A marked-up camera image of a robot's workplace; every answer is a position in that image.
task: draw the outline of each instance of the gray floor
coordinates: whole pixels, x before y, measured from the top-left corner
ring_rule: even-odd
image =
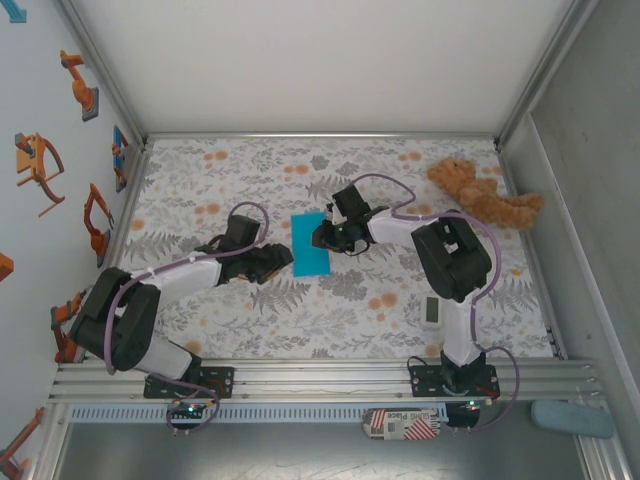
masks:
[[[72,427],[59,479],[435,480],[583,478],[574,439],[542,431],[519,404],[495,429],[427,442],[369,440],[359,425],[212,425],[173,438],[163,425]]]

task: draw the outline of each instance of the brown teddy bear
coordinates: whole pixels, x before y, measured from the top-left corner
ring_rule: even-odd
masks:
[[[537,193],[501,197],[494,178],[476,178],[476,167],[468,160],[445,158],[427,169],[427,177],[455,198],[471,215],[483,223],[529,230],[544,205]]]

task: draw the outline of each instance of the small electronic device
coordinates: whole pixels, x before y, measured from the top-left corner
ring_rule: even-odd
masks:
[[[426,296],[420,302],[420,319],[428,330],[442,328],[442,302],[438,297]]]

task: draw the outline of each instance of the white wall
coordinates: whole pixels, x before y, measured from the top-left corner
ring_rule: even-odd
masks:
[[[116,222],[126,190],[116,194],[111,157],[113,125],[118,123],[104,95],[99,116],[87,123],[71,92],[71,76],[60,65],[60,49],[77,52],[52,2],[20,0],[26,24],[9,24],[0,10],[0,252],[15,271],[0,282],[0,449],[43,406],[56,370],[50,309],[63,305],[95,281],[96,256],[83,224],[89,182],[95,183]],[[79,67],[90,86],[90,71]],[[49,200],[33,182],[16,182],[14,135],[39,132],[58,150],[65,172],[51,189],[65,200],[43,217]],[[48,173],[53,160],[45,155]],[[107,228],[97,208],[94,224]]]
[[[76,0],[144,127],[498,133],[570,0]]]

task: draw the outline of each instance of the purple cable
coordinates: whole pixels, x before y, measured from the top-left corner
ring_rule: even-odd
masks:
[[[244,252],[247,252],[249,250],[251,250],[252,248],[254,248],[255,246],[259,245],[260,243],[262,243],[264,241],[264,239],[267,236],[267,233],[269,231],[269,214],[267,213],[267,211],[264,209],[264,207],[262,205],[259,205],[255,202],[240,202],[239,204],[237,204],[235,207],[233,207],[231,209],[231,212],[229,212],[229,217],[231,215],[233,215],[235,213],[236,210],[238,210],[238,208],[245,206],[245,205],[249,205],[252,207],[256,207],[257,209],[259,209],[262,212],[262,215],[264,216],[264,229],[262,230],[262,232],[260,233],[260,235],[258,236],[258,238],[256,239],[255,242],[253,242],[251,245],[249,245],[248,247],[244,247],[241,248],[239,250],[234,250],[232,252],[221,252],[221,253],[214,253],[211,255],[199,255],[197,257],[194,257],[194,262],[201,262],[203,260],[211,260],[211,259],[215,259],[215,258],[223,258],[223,257],[232,257],[234,255],[240,255]],[[132,278],[131,280],[129,280],[127,283],[125,283],[122,287],[120,287],[120,290],[118,290],[118,293],[116,293],[116,296],[113,298],[113,301],[111,302],[111,306],[109,307],[109,313],[107,315],[107,324],[105,326],[105,330],[104,330],[104,363],[106,364],[107,367],[107,372],[110,375],[113,375],[116,370],[113,366],[113,361],[111,358],[111,342],[112,342],[112,335],[113,335],[113,321],[115,319],[115,314],[116,314],[116,309],[118,308],[118,304],[120,303],[120,300],[122,299],[122,297],[124,296],[125,293],[127,293],[127,291],[133,287],[136,283],[140,282],[141,280],[146,280],[147,278],[151,277],[152,275],[155,274],[160,274],[163,272],[167,272],[169,270],[172,270],[176,267],[180,267],[182,265],[186,265],[187,263],[191,263],[191,260],[189,259],[189,257],[187,258],[183,258],[181,260],[178,260],[176,262],[172,262],[169,263],[168,265],[164,265],[162,267],[159,267],[151,272],[145,272],[141,275],[138,275],[135,278]],[[155,376],[156,378],[159,378],[162,381],[165,382],[169,382],[172,383],[174,385],[177,386],[181,386],[181,387],[188,387],[188,388],[192,388],[194,390],[199,390],[199,391],[205,391],[205,392],[209,392],[213,394],[214,400],[216,401],[216,411],[213,413],[213,415],[211,415],[207,420],[205,420],[202,424],[198,425],[197,427],[193,428],[192,431],[196,431],[199,430],[200,428],[202,428],[204,425],[208,424],[209,422],[211,422],[211,420],[213,420],[213,418],[215,418],[215,416],[218,414],[218,410],[220,409],[220,403],[219,403],[219,398],[218,396],[215,394],[215,392],[211,391],[208,388],[202,387],[201,385],[196,385],[196,384],[192,384],[192,383],[186,383],[186,382],[181,382],[179,380],[173,380],[173,379],[169,379],[164,377],[163,375],[160,374],[156,374],[156,373],[152,373],[152,372],[146,372],[149,373],[153,376]],[[170,410],[167,413],[167,424],[173,429],[173,425],[171,425],[171,421],[170,421],[170,415],[171,413],[173,413],[173,411],[175,411],[175,409]]]
[[[357,177],[356,179],[354,179],[353,181],[351,181],[351,183],[349,183],[349,185],[354,185],[356,182],[362,180],[363,178],[367,178],[367,177],[377,177],[377,178],[383,178],[385,180],[389,180],[393,183],[395,183],[396,185],[398,185],[399,187],[403,188],[405,191],[407,191],[409,193],[409,195],[411,195],[411,199],[407,200],[406,202],[400,203],[399,205],[396,205],[395,207],[393,207],[391,209],[391,216],[393,218],[397,218],[399,220],[409,220],[409,221],[421,221],[421,222],[428,222],[431,220],[437,220],[439,218],[461,218],[463,220],[466,220],[467,222],[475,225],[476,227],[480,228],[482,231],[484,231],[487,236],[489,237],[489,240],[491,241],[491,244],[493,245],[493,249],[495,251],[495,255],[496,255],[496,268],[495,268],[495,273],[493,275],[493,279],[491,280],[491,282],[489,282],[489,285],[487,285],[487,287],[482,290],[478,295],[476,295],[475,297],[473,297],[473,299],[471,300],[471,315],[469,318],[469,323],[470,323],[470,328],[471,328],[471,339],[473,340],[474,345],[476,346],[476,348],[478,348],[478,350],[480,350],[481,352],[484,353],[489,353],[489,352],[494,352],[496,350],[500,350],[501,352],[504,352],[507,357],[509,357],[509,360],[511,360],[511,363],[513,364],[513,370],[515,372],[515,388],[513,389],[513,394],[511,395],[511,401],[509,402],[509,404],[507,405],[507,408],[505,408],[505,410],[494,420],[492,420],[491,422],[485,424],[485,425],[481,425],[480,427],[474,427],[472,428],[470,431],[471,432],[480,432],[482,430],[485,430],[493,425],[495,425],[496,423],[498,423],[499,421],[501,421],[506,415],[507,413],[509,413],[509,411],[513,408],[513,405],[516,402],[516,399],[518,398],[518,393],[520,392],[520,367],[518,366],[518,362],[516,361],[516,358],[513,356],[513,354],[507,350],[504,347],[501,346],[492,346],[489,348],[485,348],[482,345],[480,345],[478,343],[478,334],[476,332],[476,305],[478,303],[478,300],[480,300],[481,298],[487,296],[489,294],[489,292],[491,290],[493,290],[493,287],[496,286],[496,284],[498,283],[498,280],[500,279],[500,272],[502,271],[502,250],[500,248],[500,244],[498,243],[498,239],[496,238],[495,234],[491,231],[491,229],[489,227],[487,227],[484,223],[482,223],[480,220],[471,217],[469,215],[465,215],[464,213],[456,213],[456,212],[443,212],[443,213],[435,213],[433,215],[402,215],[400,213],[397,213],[397,210],[399,208],[402,207],[406,207],[407,205],[411,204],[412,202],[414,202],[416,200],[416,194],[413,192],[413,190],[411,190],[407,185],[405,185],[404,183],[402,183],[399,180],[396,180],[393,177],[390,177],[388,175],[383,175],[381,173],[366,173],[364,175],[360,175],[359,177]]]

